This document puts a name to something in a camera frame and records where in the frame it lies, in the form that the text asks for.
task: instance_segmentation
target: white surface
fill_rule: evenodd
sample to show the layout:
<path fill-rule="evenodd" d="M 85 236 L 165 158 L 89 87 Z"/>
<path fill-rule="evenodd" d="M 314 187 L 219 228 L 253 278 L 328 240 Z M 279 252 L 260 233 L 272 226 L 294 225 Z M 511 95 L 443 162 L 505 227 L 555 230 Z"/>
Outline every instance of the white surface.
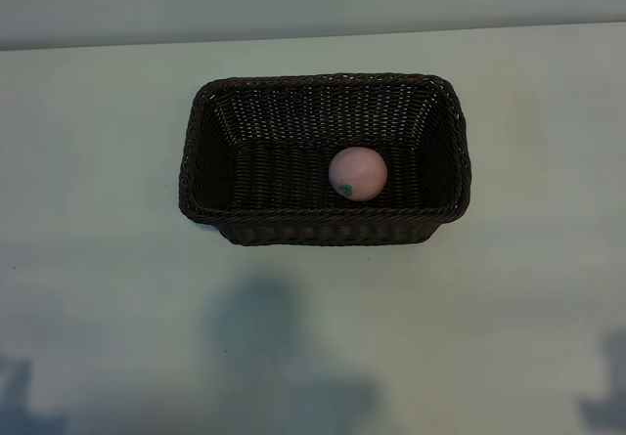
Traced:
<path fill-rule="evenodd" d="M 0 0 L 0 49 L 619 20 L 624 0 Z"/>
<path fill-rule="evenodd" d="M 0 347 L 30 409 L 71 435 L 587 433 L 581 402 L 626 386 L 624 48 L 606 24 L 0 53 Z M 243 248 L 179 213 L 203 83 L 334 71 L 453 83 L 465 217 Z"/>

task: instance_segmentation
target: white table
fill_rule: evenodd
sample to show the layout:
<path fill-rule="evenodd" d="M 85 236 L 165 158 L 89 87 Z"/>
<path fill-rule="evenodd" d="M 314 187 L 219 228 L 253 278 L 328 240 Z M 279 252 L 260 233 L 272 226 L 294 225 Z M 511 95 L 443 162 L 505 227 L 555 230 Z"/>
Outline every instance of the white table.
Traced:
<path fill-rule="evenodd" d="M 623 432 L 625 49 L 615 23 L 0 53 L 3 435 Z M 453 83 L 465 217 L 244 248 L 182 216 L 203 83 L 338 71 Z"/>

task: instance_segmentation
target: gray wall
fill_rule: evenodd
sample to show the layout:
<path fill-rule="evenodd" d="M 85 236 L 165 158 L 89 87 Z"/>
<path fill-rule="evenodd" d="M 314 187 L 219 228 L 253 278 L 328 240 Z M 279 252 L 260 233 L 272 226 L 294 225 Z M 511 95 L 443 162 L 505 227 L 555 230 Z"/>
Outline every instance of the gray wall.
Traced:
<path fill-rule="evenodd" d="M 0 49 L 620 21 L 626 0 L 0 0 Z"/>

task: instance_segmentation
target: black wicker basket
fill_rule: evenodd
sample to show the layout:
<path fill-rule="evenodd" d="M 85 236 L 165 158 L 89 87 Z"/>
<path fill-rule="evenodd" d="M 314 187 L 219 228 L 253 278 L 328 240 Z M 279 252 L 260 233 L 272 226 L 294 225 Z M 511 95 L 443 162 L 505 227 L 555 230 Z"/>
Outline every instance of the black wicker basket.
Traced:
<path fill-rule="evenodd" d="M 331 187 L 337 152 L 384 158 L 382 193 Z M 236 244 L 422 242 L 470 202 L 466 122 L 447 81 L 417 74 L 229 78 L 194 99 L 180 209 Z"/>

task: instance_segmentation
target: rectangular basket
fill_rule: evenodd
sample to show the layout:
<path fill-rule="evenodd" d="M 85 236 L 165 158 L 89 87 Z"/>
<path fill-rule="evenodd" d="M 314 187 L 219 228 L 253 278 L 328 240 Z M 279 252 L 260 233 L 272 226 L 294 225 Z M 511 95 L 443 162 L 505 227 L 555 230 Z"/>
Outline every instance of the rectangular basket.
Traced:
<path fill-rule="evenodd" d="M 331 187 L 337 152 L 382 155 L 367 202 Z M 470 202 L 466 122 L 447 81 L 418 74 L 228 78 L 200 89 L 180 172 L 180 209 L 235 244 L 425 241 Z"/>

